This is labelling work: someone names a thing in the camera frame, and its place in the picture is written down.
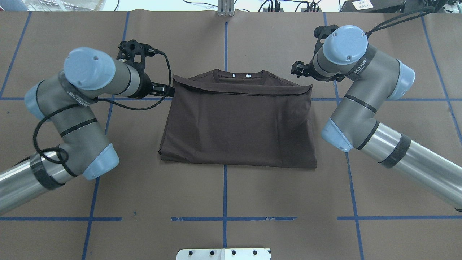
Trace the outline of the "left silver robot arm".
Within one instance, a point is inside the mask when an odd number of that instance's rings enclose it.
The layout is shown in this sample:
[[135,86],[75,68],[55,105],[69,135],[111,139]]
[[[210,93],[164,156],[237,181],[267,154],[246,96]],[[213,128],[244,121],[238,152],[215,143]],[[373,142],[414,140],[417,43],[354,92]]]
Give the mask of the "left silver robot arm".
[[33,86],[24,97],[28,111],[39,123],[32,143],[35,153],[1,173],[1,214],[83,176],[87,180],[114,169],[119,157],[91,105],[108,102],[128,109],[103,94],[129,99],[147,95],[161,100],[173,96],[171,82],[152,82],[145,73],[145,58],[167,55],[148,44],[122,41],[116,58],[90,47],[72,50],[63,69]]

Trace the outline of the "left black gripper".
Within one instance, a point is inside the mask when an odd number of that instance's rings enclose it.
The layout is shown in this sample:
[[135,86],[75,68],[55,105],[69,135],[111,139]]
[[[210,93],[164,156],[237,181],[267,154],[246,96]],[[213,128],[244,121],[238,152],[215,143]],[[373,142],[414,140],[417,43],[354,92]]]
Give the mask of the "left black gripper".
[[139,99],[145,98],[147,95],[174,97],[175,90],[168,90],[168,84],[152,84],[150,77],[143,74],[140,78]]

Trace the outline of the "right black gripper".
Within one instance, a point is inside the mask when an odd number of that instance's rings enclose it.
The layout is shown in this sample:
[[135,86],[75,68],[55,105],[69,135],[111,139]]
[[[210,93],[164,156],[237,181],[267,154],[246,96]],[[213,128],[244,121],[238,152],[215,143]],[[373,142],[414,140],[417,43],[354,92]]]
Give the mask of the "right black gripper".
[[314,66],[314,60],[311,60],[307,65],[305,65],[302,61],[296,61],[292,65],[292,75],[296,75],[298,78],[300,77],[312,77],[317,81],[324,81],[325,76],[318,73]]

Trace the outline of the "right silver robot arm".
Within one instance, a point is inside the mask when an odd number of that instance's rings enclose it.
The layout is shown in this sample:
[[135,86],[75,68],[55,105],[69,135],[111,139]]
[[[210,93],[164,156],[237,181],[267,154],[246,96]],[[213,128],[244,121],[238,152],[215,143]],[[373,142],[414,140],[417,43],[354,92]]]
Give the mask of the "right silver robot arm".
[[308,64],[296,61],[291,74],[353,82],[322,138],[343,152],[363,152],[461,211],[461,167],[375,119],[384,102],[400,99],[411,88],[413,69],[370,44],[368,34],[355,25],[320,25],[313,35],[313,58]]

